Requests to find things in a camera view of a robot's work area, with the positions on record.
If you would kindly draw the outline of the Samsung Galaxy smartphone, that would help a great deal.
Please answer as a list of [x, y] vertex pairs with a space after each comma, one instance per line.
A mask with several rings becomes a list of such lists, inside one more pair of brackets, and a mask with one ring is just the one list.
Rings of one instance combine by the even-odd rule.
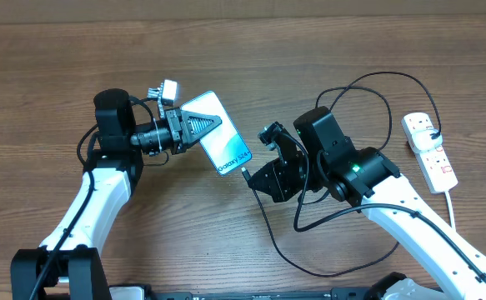
[[251, 160], [252, 153], [215, 92], [208, 91], [184, 103], [181, 109], [219, 116], [222, 120], [219, 126], [200, 139], [205, 153], [221, 176]]

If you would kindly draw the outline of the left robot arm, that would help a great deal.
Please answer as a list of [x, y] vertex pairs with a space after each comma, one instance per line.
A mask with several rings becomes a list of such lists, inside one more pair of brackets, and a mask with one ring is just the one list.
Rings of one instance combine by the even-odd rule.
[[110, 287], [101, 251], [123, 205], [132, 196], [143, 170], [143, 154], [168, 148], [182, 153], [222, 122], [207, 115], [172, 108], [162, 120], [137, 126], [133, 105], [144, 102], [113, 88], [93, 99], [96, 127], [85, 139], [83, 181], [54, 231], [35, 249], [20, 249], [11, 262], [15, 299], [48, 299], [46, 288], [68, 283], [66, 299], [145, 299], [146, 287]]

